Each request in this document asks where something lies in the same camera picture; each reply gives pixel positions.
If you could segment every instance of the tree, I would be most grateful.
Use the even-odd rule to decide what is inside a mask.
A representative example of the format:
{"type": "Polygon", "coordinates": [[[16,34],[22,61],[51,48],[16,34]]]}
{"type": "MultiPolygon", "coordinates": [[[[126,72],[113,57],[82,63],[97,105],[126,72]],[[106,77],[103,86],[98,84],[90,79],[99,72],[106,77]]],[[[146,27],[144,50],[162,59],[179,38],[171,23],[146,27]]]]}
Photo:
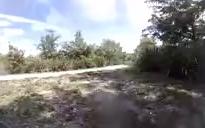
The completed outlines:
{"type": "Polygon", "coordinates": [[[143,51],[154,48],[155,45],[156,42],[153,38],[143,37],[140,40],[140,44],[134,50],[135,57],[139,57],[143,51]]]}
{"type": "Polygon", "coordinates": [[[204,36],[205,0],[147,0],[153,8],[152,23],[143,31],[171,45],[197,42],[204,36]]]}
{"type": "Polygon", "coordinates": [[[123,58],[122,47],[120,43],[114,40],[104,39],[100,48],[99,53],[108,60],[108,64],[116,64],[123,58]]]}
{"type": "Polygon", "coordinates": [[[58,44],[56,43],[60,36],[54,32],[48,31],[45,36],[41,37],[41,43],[37,45],[37,49],[41,51],[43,57],[52,58],[57,51],[58,44]]]}
{"type": "Polygon", "coordinates": [[[92,53],[92,48],[84,41],[81,31],[77,31],[74,41],[64,42],[61,52],[73,59],[80,59],[81,56],[88,57],[92,53]]]}
{"type": "Polygon", "coordinates": [[[10,73],[21,73],[24,64],[24,51],[12,45],[9,45],[9,53],[7,54],[7,69],[10,73]]]}

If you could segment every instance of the sandy path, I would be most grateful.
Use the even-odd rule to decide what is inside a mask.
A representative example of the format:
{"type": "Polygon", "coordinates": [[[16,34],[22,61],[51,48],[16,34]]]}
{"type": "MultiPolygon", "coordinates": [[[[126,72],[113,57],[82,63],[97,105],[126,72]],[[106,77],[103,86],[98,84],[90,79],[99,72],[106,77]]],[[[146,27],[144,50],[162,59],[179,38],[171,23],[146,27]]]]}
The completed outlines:
{"type": "Polygon", "coordinates": [[[45,78],[45,77],[58,77],[66,74],[79,74],[85,72],[94,72],[94,71],[106,71],[106,70],[117,70],[128,68],[127,65],[115,65],[115,66],[107,66],[101,68],[90,68],[90,69],[80,69],[80,70],[72,70],[72,71],[64,71],[64,72],[48,72],[48,73],[34,73],[34,74],[15,74],[15,75],[0,75],[0,80],[20,80],[25,78],[45,78]]]}

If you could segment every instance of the ground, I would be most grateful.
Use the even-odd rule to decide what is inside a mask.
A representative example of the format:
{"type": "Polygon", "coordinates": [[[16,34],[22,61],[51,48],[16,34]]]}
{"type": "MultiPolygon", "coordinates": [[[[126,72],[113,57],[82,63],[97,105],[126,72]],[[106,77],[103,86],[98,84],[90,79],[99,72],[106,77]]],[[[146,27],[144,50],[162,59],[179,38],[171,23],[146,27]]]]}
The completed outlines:
{"type": "Polygon", "coordinates": [[[0,81],[15,128],[205,128],[205,90],[130,70],[0,81]]]}

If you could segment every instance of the blue sky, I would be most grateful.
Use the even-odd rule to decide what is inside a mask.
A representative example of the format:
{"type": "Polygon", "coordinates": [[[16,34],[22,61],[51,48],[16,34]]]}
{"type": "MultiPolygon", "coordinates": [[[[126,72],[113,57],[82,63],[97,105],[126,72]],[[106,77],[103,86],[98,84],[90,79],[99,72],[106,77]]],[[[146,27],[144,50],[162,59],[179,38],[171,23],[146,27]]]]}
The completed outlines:
{"type": "Polygon", "coordinates": [[[150,15],[143,0],[0,0],[1,52],[8,51],[10,41],[36,54],[34,44],[45,29],[54,29],[64,41],[81,30],[88,43],[114,39],[132,52],[150,15]]]}

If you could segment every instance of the dry grass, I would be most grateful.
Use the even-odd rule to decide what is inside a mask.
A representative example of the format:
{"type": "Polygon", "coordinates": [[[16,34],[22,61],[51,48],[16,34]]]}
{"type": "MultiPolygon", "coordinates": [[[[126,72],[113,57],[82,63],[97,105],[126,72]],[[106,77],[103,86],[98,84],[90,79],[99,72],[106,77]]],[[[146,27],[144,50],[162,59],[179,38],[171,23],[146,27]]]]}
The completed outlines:
{"type": "Polygon", "coordinates": [[[72,83],[68,77],[0,81],[0,118],[16,127],[80,123],[87,108],[80,89],[87,84],[72,83]]]}
{"type": "MultiPolygon", "coordinates": [[[[185,121],[194,127],[192,122],[205,119],[202,92],[187,90],[182,82],[163,76],[126,71],[0,81],[0,118],[18,128],[96,128],[100,104],[108,105],[111,99],[117,99],[109,102],[111,113],[129,109],[131,103],[137,119],[130,116],[129,122],[138,121],[140,127],[178,128],[186,126],[185,121]],[[99,100],[99,106],[91,99],[99,100]]],[[[124,119],[120,122],[128,120],[128,112],[116,113],[124,119]]]]}

